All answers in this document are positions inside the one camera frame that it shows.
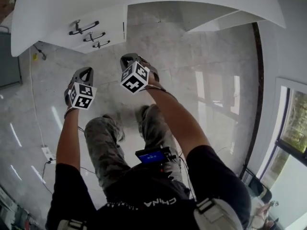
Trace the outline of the person's right hand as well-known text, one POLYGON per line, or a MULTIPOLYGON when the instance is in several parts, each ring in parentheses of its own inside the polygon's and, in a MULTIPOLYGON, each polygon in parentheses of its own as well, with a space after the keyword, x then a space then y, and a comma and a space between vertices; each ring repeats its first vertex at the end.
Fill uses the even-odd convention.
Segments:
POLYGON ((149 84, 154 84, 160 82, 158 72, 155 67, 153 67, 147 60, 140 57, 141 65, 149 69, 149 84))

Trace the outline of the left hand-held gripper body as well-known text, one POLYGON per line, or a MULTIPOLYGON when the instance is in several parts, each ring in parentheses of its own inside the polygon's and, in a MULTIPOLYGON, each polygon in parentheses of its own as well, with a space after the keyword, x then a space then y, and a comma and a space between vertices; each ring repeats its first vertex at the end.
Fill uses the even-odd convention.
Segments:
POLYGON ((96 96, 97 88, 78 82, 68 85, 68 108, 88 110, 96 96))

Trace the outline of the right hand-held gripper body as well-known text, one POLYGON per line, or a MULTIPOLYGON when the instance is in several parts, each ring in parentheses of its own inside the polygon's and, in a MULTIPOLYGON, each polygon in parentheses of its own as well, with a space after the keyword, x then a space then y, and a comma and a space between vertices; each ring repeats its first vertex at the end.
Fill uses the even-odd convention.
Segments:
POLYGON ((149 69, 134 61, 122 72, 120 85, 132 94, 141 91, 148 84, 149 69))

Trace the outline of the person's left hand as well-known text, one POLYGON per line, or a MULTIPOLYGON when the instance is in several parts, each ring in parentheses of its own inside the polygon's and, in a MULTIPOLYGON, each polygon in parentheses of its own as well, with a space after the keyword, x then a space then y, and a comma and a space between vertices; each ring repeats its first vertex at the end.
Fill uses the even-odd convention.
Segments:
POLYGON ((70 84, 68 85, 67 89, 66 89, 65 92, 64 92, 64 100, 65 100, 65 104, 66 104, 67 106, 70 105, 69 90, 71 89, 72 85, 73 85, 73 84, 70 83, 70 84))

